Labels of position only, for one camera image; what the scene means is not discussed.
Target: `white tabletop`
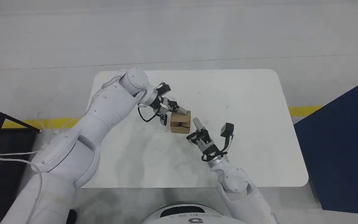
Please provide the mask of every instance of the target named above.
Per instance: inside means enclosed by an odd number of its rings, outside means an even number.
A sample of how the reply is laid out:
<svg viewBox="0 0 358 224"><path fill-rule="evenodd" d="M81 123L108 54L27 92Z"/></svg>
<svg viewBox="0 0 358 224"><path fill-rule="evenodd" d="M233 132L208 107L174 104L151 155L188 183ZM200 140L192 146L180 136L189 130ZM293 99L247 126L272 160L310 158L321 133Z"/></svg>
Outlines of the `white tabletop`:
<svg viewBox="0 0 358 224"><path fill-rule="evenodd" d="M101 72L92 94L115 76ZM277 74L269 69L146 71L152 85L165 81L166 96L191 110L219 148L220 129L235 125L229 161L257 186L303 186L308 174ZM153 115L144 108L143 116ZM200 150L173 134L159 119L141 120L136 109L103 141L101 162L84 188L214 187L216 176L202 162Z"/></svg>

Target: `gray floor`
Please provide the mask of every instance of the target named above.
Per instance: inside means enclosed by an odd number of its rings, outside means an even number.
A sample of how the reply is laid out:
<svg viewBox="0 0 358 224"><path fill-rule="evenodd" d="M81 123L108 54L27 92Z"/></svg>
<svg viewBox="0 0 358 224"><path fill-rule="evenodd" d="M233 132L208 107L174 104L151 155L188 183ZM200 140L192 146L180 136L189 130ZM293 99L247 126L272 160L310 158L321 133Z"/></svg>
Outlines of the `gray floor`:
<svg viewBox="0 0 358 224"><path fill-rule="evenodd" d="M269 68L289 106L324 105L358 85L356 21L353 0L0 0L0 111L79 117L98 72L132 66ZM358 220L309 184L261 190L281 223ZM215 189L80 189L75 207L79 223L140 223L176 202L227 214Z"/></svg>

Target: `cardboard box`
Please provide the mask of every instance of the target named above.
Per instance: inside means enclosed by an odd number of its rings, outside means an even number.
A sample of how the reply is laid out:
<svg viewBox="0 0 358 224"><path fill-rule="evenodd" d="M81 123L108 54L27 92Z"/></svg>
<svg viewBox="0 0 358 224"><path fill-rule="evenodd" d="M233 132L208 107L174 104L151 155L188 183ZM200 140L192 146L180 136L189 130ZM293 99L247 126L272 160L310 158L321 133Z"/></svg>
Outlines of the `cardboard box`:
<svg viewBox="0 0 358 224"><path fill-rule="evenodd" d="M170 118L170 130L172 133L189 134L191 124L191 113L186 115L180 113L172 113Z"/></svg>

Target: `dark blue board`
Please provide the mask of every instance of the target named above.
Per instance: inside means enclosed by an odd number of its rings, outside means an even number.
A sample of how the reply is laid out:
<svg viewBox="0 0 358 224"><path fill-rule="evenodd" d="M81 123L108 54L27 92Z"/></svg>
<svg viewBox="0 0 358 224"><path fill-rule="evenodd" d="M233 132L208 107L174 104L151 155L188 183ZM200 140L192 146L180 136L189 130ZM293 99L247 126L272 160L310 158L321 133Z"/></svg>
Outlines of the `dark blue board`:
<svg viewBox="0 0 358 224"><path fill-rule="evenodd" d="M294 127L322 208L358 213L358 86Z"/></svg>

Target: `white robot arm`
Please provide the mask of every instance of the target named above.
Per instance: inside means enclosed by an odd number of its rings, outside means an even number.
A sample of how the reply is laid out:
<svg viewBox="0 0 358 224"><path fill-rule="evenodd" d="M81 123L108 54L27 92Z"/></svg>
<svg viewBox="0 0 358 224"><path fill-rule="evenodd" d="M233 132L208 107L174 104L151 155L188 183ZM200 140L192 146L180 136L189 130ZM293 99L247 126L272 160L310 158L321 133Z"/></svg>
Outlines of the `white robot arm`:
<svg viewBox="0 0 358 224"><path fill-rule="evenodd" d="M159 88L154 88L148 82L145 73L137 68L119 74L102 86L79 122L70 130L53 138L44 150L36 154L32 162L39 168L41 175L34 175L27 183L2 224L66 223L76 188L85 185L98 168L100 147L104 137L112 127L125 119L137 104L153 108L154 116L151 119L158 116L163 125L167 124L167 112L186 114L186 110L175 101L163 97L168 91L170 88L165 83ZM194 122L197 126L195 133L198 134L191 136L191 141L199 146L204 139L201 133L207 133L207 137L209 134L199 124L199 120ZM213 149L212 145L215 144L210 137L209 140L211 142L205 141L199 148L211 146ZM247 175L241 169L231 168L224 153L215 155L213 152L204 151L202 150L204 160L207 160L211 170L218 174L218 191L233 217L250 224L275 223L270 207ZM37 202L39 176L42 177L43 184ZM228 217L226 219L227 224L242 223Z"/></svg>
<svg viewBox="0 0 358 224"><path fill-rule="evenodd" d="M85 185L98 168L104 137L137 104L151 106L163 124L167 121L166 112L186 113L175 101L162 97L168 91L170 88L165 83L154 88L146 74L137 68L108 82L94 96L79 122L53 138L33 158L32 163L39 168L43 179L34 212L39 174L27 183L2 223L66 223L75 189Z"/></svg>
<svg viewBox="0 0 358 224"><path fill-rule="evenodd" d="M233 140L234 125L226 123L222 127L225 146L219 150L199 119L194 118L193 122L196 131L187 139L198 146L203 154L201 159L217 174L216 188L233 218L249 224L277 223L271 207L255 184L242 169L233 167L226 157L230 138Z"/></svg>

